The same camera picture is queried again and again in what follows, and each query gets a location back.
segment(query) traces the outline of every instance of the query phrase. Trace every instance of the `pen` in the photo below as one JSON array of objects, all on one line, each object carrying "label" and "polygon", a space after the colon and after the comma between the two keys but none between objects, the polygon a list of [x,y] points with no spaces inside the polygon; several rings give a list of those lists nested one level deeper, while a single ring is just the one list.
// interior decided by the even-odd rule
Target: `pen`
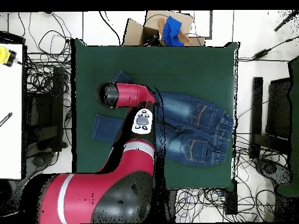
[{"label": "pen", "polygon": [[12,113],[9,113],[3,120],[1,120],[0,127],[3,126],[4,123],[7,122],[11,116],[12,116]]}]

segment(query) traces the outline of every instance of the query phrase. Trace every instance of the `white table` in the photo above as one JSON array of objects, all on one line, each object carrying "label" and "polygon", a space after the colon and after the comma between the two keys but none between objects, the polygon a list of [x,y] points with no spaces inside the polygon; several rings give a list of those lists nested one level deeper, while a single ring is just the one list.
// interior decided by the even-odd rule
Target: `white table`
[{"label": "white table", "polygon": [[[17,53],[22,61],[21,44],[0,44]],[[0,127],[0,179],[21,179],[22,168],[22,66],[0,65],[0,121],[12,113]]]}]

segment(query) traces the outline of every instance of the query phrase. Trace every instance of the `green mat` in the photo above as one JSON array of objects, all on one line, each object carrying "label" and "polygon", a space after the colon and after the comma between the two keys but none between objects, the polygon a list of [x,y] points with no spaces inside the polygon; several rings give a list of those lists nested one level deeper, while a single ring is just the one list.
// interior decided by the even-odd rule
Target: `green mat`
[{"label": "green mat", "polygon": [[[215,103],[231,116],[237,43],[226,47],[88,47],[75,40],[77,172],[91,173],[106,162],[111,144],[91,140],[96,114],[124,119],[127,108],[100,106],[95,90],[119,69],[136,83],[160,92],[185,93]],[[232,142],[224,163],[193,167],[165,161],[168,188],[231,187]]]}]

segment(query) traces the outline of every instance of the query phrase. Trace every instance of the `blue fabric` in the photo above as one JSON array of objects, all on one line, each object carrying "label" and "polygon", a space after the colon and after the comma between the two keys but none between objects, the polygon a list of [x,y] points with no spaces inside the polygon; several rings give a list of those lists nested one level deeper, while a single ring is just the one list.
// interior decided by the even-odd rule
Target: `blue fabric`
[{"label": "blue fabric", "polygon": [[171,16],[167,18],[163,29],[163,41],[166,46],[184,46],[178,39],[181,25],[181,22],[175,20]]},{"label": "blue fabric", "polygon": [[[123,71],[117,75],[114,78],[116,82],[133,82]],[[223,162],[234,124],[228,113],[215,104],[186,94],[161,92],[161,96],[164,104],[166,159],[195,166]],[[122,122],[118,118],[97,115],[91,138],[112,144]],[[160,143],[162,130],[161,124],[156,122],[156,146]]]}]

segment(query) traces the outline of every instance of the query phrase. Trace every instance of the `white control panel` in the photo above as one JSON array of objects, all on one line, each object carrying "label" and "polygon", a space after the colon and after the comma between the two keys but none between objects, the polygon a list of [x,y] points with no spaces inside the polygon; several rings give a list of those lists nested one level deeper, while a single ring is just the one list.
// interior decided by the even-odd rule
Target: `white control panel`
[{"label": "white control panel", "polygon": [[134,118],[132,132],[137,134],[149,134],[152,129],[152,113],[148,109],[141,109]]}]

